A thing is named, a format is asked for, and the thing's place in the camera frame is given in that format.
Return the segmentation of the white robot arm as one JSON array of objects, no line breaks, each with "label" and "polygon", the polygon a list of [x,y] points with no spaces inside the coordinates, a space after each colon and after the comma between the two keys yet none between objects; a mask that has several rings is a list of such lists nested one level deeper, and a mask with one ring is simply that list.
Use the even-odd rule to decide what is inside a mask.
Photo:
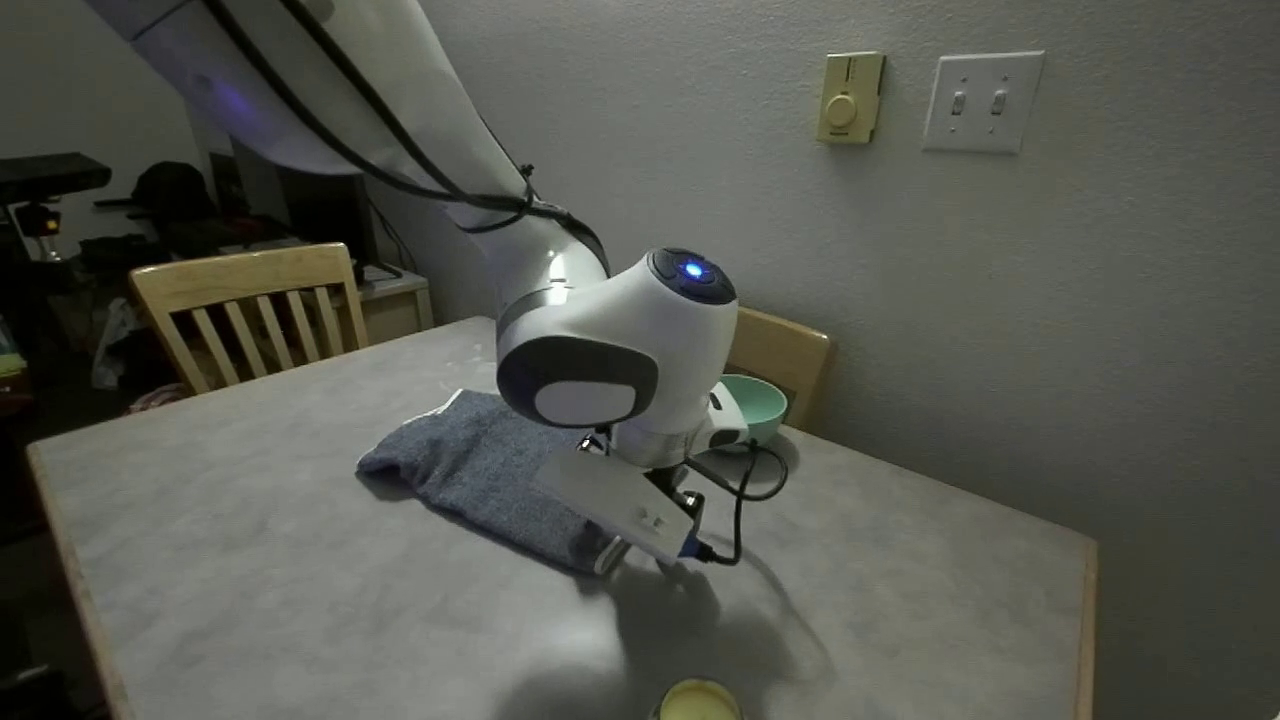
[{"label": "white robot arm", "polygon": [[677,562],[699,548],[677,467],[723,433],[734,288],[691,249],[617,266],[538,201],[475,110],[419,0],[86,0],[187,104],[271,162],[446,208],[499,272],[495,388],[584,441],[552,497]]}]

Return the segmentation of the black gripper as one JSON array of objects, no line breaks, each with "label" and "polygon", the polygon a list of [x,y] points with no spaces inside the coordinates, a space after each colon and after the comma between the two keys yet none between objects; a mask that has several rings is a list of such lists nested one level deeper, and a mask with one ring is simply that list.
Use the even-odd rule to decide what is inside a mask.
[{"label": "black gripper", "polygon": [[695,536],[695,511],[668,470],[617,461],[598,434],[581,441],[586,515],[658,562],[677,562]]}]

